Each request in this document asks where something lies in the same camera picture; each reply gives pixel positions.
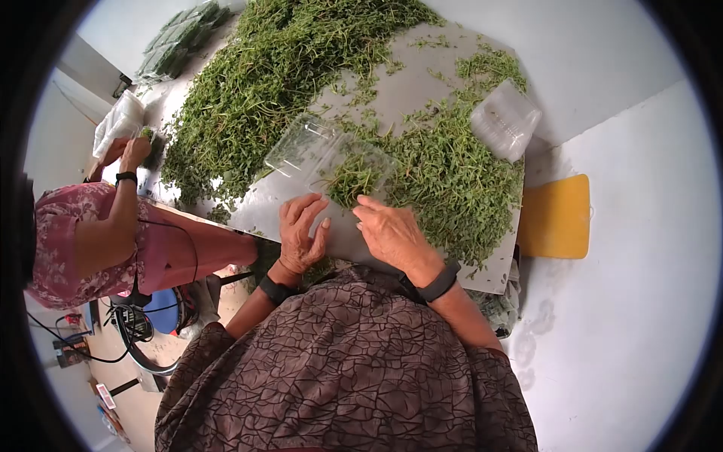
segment woman's left hand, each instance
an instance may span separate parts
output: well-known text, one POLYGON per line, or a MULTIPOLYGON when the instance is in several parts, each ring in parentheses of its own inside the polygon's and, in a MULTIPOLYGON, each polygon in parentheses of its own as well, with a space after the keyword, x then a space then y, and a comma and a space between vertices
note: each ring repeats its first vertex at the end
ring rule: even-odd
POLYGON ((100 156, 98 161, 102 166, 110 166, 114 161, 118 160, 123 151, 126 149, 126 145, 130 141, 130 138, 115 138, 110 146, 106 148, 103 155, 100 156))
POLYGON ((328 204, 329 200, 323 200, 319 193, 309 193, 281 206, 281 256, 278 262, 286 270, 301 275, 324 257, 331 219, 324 218, 319 223, 313 239, 309 237, 309 229, 328 204))

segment metal table surface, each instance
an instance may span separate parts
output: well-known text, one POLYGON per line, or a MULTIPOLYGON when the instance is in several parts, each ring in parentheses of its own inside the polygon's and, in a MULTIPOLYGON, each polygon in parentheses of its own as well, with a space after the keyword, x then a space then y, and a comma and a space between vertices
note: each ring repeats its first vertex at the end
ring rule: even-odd
MULTIPOLYGON (((171 121, 171 115, 176 112, 184 102, 192 78, 200 72, 213 54, 226 44, 225 36, 232 31, 236 20, 230 21, 216 31, 211 38, 207 50, 199 52, 201 57, 194 57, 184 73, 170 82, 162 82, 152 86, 141 94, 142 102, 147 106, 145 123, 161 127, 171 121)), ((376 118, 380 122, 379 131, 384 133, 391 128, 390 133, 399 135, 408 127, 402 124, 402 115, 410 114, 416 110, 424 109, 429 99, 440 101, 449 97, 453 88, 462 88, 463 81, 455 75, 455 60, 468 58, 477 51, 479 42, 489 43, 494 49, 503 49, 510 54, 514 50, 503 46, 484 36, 478 40, 478 34, 459 28, 454 23, 445 27, 432 27, 426 24, 408 30, 398 35, 390 44, 392 59, 402 61, 405 68, 392 75, 386 74, 385 65, 376 68, 379 81, 374 86, 378 94, 375 100, 364 106, 348 106, 354 96, 355 76, 352 73, 343 74, 347 81, 349 94, 339 95, 325 88, 317 100, 309 107, 309 111, 317 112, 321 117, 333 118, 336 114, 348 113, 348 117, 361 121, 362 111, 373 108, 376 118), (415 42, 423 38, 430 41, 444 35, 449 47, 424 46, 418 48, 415 42), (441 72, 446 80, 439 80, 429 72, 441 72)), ((115 180, 118 163, 109 166, 103 172, 105 180, 115 180)), ((164 205, 174 207, 175 199, 180 190, 161 183, 159 171, 138 171, 138 195, 149 198, 164 205)), ((228 226, 240 231, 260 235, 271 240, 279 241, 278 209, 286 200, 303 195, 309 190, 281 173, 274 172, 264 179, 254 183, 243 199, 235 200, 236 210, 231 213, 228 226)), ((200 200, 188 211, 204 218, 218 200, 200 200)), ((475 267, 463 265, 458 276, 462 286, 494 294, 504 292, 510 270, 510 262, 515 246, 517 227, 519 222, 519 209, 513 210, 512 231, 504 236, 500 246, 481 265, 474 276, 474 280, 467 275, 475 267)), ((356 229, 356 217, 350 212, 344 213, 339 206, 330 203, 325 212, 322 212, 317 222, 324 217, 330 217, 332 226, 330 239, 327 245, 327 254, 331 257, 350 260, 356 263, 366 263, 379 269, 388 270, 389 267, 376 261, 367 249, 361 233, 356 229)))

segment yellow cutting board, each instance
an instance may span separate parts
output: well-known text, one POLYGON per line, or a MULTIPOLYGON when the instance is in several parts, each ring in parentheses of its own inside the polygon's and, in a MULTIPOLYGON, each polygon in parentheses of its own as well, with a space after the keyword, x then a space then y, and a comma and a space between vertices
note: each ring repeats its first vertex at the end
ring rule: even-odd
POLYGON ((585 174, 525 188, 517 243, 523 256, 583 259, 590 243, 590 181, 585 174))

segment pink floral shirt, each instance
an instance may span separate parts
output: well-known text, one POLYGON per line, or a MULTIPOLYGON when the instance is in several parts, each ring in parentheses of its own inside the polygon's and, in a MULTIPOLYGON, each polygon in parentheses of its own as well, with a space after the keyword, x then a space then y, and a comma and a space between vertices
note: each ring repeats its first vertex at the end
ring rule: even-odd
MULTIPOLYGON (((166 266, 165 236, 159 226, 138 223, 133 255, 125 262, 79 279, 75 268, 75 224, 108 217, 116 188, 105 182, 69 185, 43 193, 35 204, 37 244, 28 293, 53 310, 130 290, 138 273, 142 293, 161 282, 166 266)), ((138 218, 159 221, 155 208, 138 199, 138 218)))

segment white plastic bag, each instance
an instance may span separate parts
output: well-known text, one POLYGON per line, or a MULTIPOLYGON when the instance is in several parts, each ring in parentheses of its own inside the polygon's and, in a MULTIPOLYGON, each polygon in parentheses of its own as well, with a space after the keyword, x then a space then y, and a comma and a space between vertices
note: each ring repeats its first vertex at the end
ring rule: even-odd
POLYGON ((143 127, 145 108, 130 91, 125 90, 116 105, 95 128, 93 157, 100 157, 114 138, 133 138, 143 127))

